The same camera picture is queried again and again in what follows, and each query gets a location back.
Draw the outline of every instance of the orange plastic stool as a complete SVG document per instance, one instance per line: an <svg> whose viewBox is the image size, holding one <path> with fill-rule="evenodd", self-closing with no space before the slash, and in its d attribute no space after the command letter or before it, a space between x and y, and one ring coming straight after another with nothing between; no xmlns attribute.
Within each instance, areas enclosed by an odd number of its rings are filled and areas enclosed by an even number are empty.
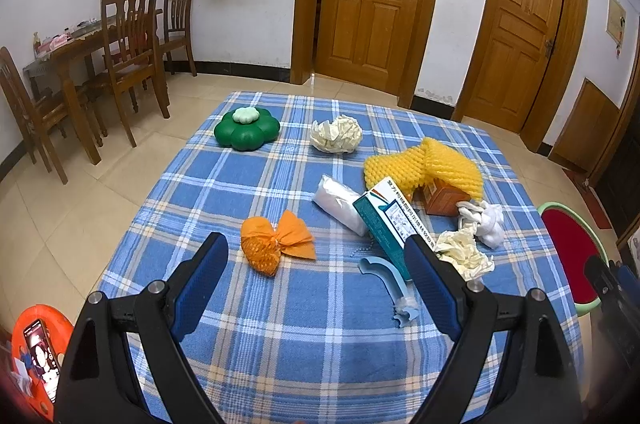
<svg viewBox="0 0 640 424"><path fill-rule="evenodd" d="M12 356L15 359L20 359L20 348L24 353L28 353L29 347L24 339L23 330L36 319L41 319L44 322L53 351L57 355L66 354L66 346L69 344L74 326L62 315L62 312L55 308L48 305L34 305L20 314L15 322L14 334L11 339ZM25 398L37 412L53 422L53 404L44 390L42 381L33 371L29 371L29 376L33 381L31 388L33 397L25 395Z"/></svg>

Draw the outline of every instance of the orange mesh bag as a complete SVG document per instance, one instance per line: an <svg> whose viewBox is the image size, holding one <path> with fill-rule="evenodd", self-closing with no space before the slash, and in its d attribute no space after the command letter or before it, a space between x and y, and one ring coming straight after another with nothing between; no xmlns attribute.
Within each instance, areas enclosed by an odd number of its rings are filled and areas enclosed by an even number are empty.
<svg viewBox="0 0 640 424"><path fill-rule="evenodd" d="M276 231L263 216L246 219L240 228L240 247L249 265L267 276L276 274L281 254L315 260L313 240L305 223L289 210L280 217Z"/></svg>

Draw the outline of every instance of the floor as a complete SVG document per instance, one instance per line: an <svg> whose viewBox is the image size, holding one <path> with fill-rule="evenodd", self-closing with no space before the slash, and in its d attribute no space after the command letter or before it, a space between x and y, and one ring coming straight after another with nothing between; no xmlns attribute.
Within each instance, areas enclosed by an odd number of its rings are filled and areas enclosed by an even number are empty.
<svg viewBox="0 0 640 424"><path fill-rule="evenodd" d="M303 86L233 76L167 75L171 118L160 115L153 92L139 90L140 112L130 112L138 147L133 149L111 97L101 110L109 136L93 166L72 134L53 135L69 182L63 186L42 162L24 157L0 182L0 325L11 330L27 307L46 303L72 322L94 289L120 238L170 160L203 120L231 92L297 94L396 107L396 98L371 88L316 76ZM582 197L560 166L529 152L511 132L466 118L487 130L511 163L535 205L568 205L599 235L607 254L619 259L613 230L597 229ZM580 318L590 350L588 316Z"/></svg>

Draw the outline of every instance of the green and white box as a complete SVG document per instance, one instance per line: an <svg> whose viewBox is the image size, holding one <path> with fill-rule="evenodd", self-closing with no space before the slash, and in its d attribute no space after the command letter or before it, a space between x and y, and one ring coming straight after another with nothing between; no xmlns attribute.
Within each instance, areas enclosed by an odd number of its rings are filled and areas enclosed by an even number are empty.
<svg viewBox="0 0 640 424"><path fill-rule="evenodd" d="M431 250L435 249L435 242L393 179L382 179L358 198L353 207L402 277L411 279L404 264L404 241L418 234Z"/></svg>

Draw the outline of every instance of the orange box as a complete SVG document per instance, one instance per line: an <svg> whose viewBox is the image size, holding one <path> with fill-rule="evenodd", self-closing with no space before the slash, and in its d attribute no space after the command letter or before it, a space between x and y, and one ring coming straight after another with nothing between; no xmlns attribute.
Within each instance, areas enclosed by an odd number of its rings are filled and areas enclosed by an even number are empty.
<svg viewBox="0 0 640 424"><path fill-rule="evenodd" d="M439 214L441 216L458 216L457 202L471 200L471 196L447 184L440 179L434 179L423 189L424 208L427 214Z"/></svg>

